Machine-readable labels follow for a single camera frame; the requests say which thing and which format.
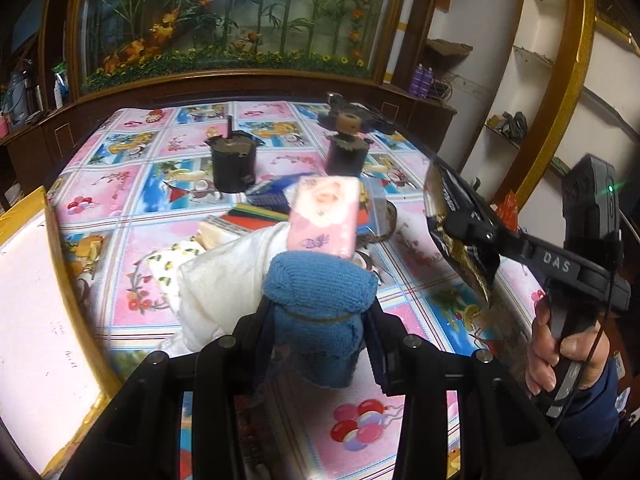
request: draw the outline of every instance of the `cabinet door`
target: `cabinet door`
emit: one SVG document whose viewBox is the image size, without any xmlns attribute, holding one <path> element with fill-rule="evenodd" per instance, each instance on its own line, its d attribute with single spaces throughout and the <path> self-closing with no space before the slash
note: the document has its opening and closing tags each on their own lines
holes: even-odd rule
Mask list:
<svg viewBox="0 0 640 480">
<path fill-rule="evenodd" d="M 54 168 L 42 128 L 30 130 L 7 148 L 22 191 L 27 194 L 40 187 Z"/>
</svg>

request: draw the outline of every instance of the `metal screw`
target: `metal screw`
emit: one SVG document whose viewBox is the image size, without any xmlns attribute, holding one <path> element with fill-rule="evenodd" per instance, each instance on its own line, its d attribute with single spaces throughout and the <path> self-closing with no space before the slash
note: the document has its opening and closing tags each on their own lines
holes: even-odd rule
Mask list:
<svg viewBox="0 0 640 480">
<path fill-rule="evenodd" d="M 218 345 L 222 348 L 233 348 L 236 346 L 236 338 L 232 335 L 223 335 L 220 339 L 218 339 Z"/>
<path fill-rule="evenodd" d="M 476 350 L 476 359 L 481 363 L 490 363 L 494 360 L 494 355 L 489 350 L 481 348 Z"/>
<path fill-rule="evenodd" d="M 404 339 L 402 339 L 402 342 L 404 343 L 405 346 L 408 346 L 409 348 L 418 348 L 418 346 L 422 344 L 422 339 L 420 339 L 420 337 L 415 334 L 409 334 L 404 336 Z"/>
<path fill-rule="evenodd" d="M 164 361 L 164 358 L 166 357 L 166 354 L 160 350 L 155 350 L 154 352 L 151 352 L 151 354 L 149 354 L 146 358 L 149 360 L 149 362 L 153 365 L 159 365 L 162 361 Z"/>
</svg>

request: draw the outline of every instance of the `human hand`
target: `human hand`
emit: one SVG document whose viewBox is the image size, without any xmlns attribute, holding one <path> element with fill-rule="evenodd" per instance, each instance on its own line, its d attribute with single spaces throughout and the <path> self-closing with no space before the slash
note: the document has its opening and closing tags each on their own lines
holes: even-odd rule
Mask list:
<svg viewBox="0 0 640 480">
<path fill-rule="evenodd" d="M 553 391 L 556 387 L 556 374 L 552 368 L 558 364 L 560 355 L 571 361 L 586 361 L 594 340 L 600 330 L 600 323 L 579 334 L 565 337 L 560 344 L 551 335 L 548 322 L 551 309 L 546 300 L 536 304 L 536 317 L 531 324 L 531 341 L 527 346 L 527 369 L 525 380 L 529 391 L 537 395 L 542 390 Z M 591 388 L 602 375 L 609 357 L 609 338 L 603 332 L 593 353 L 589 366 L 582 374 L 581 390 Z"/>
</svg>

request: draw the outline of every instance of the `purple bottle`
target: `purple bottle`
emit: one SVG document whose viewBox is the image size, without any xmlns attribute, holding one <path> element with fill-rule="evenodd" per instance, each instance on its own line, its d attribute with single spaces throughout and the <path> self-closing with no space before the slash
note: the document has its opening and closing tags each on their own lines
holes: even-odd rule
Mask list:
<svg viewBox="0 0 640 480">
<path fill-rule="evenodd" d="M 420 88 L 420 81 L 422 81 L 422 76 L 424 75 L 424 67 L 420 64 L 414 70 L 414 76 L 411 79 L 411 84 L 409 85 L 409 94 L 418 95 L 418 89 Z"/>
<path fill-rule="evenodd" d="M 420 86 L 418 86 L 418 97 L 420 99 L 426 99 L 429 95 L 429 89 L 433 84 L 433 70 L 429 67 L 424 71 L 422 79 L 420 80 Z"/>
</svg>

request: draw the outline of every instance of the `patterned tablecloth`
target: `patterned tablecloth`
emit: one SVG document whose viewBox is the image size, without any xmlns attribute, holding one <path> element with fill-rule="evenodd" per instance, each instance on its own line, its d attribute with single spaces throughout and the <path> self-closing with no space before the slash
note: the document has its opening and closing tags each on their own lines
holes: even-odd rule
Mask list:
<svg viewBox="0 0 640 480">
<path fill-rule="evenodd" d="M 209 148 L 214 131 L 236 128 L 264 140 L 257 180 L 322 172 L 329 142 L 316 114 L 323 104 L 226 102 L 114 113 L 80 148 L 50 190 L 60 221 L 68 270 L 79 303 L 114 368 L 126 377 L 178 322 L 148 271 L 145 256 L 196 233 L 198 221 L 244 200 L 213 186 Z M 471 354 L 489 347 L 522 373 L 522 348 L 539 286 L 530 272 L 504 261 L 491 309 L 446 264 L 427 232 L 422 183 L 428 158 L 404 137 L 371 134 L 365 173 L 383 179 L 398 208 L 388 242 L 370 246 L 381 269 L 378 299 L 410 333 L 439 348 Z M 456 395 L 447 397 L 450 471 L 456 466 L 459 422 Z M 240 434 L 249 466 L 264 478 L 390 478 L 402 419 L 402 397 L 385 397 L 373 379 L 366 351 L 353 384 L 323 390 L 286 363 L 253 399 L 238 399 Z M 184 403 L 180 478 L 191 475 L 190 397 Z M 342 420 L 358 429 L 341 431 Z"/>
</svg>

